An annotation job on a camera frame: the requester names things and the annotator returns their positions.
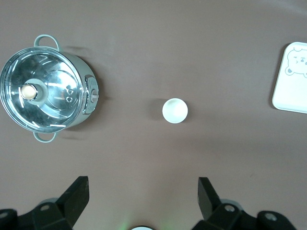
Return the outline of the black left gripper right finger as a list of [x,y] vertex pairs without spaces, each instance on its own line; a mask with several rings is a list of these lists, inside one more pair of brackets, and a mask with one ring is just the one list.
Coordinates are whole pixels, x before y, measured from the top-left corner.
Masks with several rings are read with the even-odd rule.
[[256,217],[230,200],[221,200],[209,178],[198,179],[198,203],[203,216],[194,230],[294,230],[295,226],[284,215],[261,211]]

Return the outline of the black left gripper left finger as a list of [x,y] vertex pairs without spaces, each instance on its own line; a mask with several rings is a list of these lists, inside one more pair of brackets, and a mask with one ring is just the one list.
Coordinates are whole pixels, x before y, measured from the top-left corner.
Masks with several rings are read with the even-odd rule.
[[18,216],[15,209],[0,211],[2,230],[71,230],[89,202],[89,179],[79,176],[54,202],[44,202]]

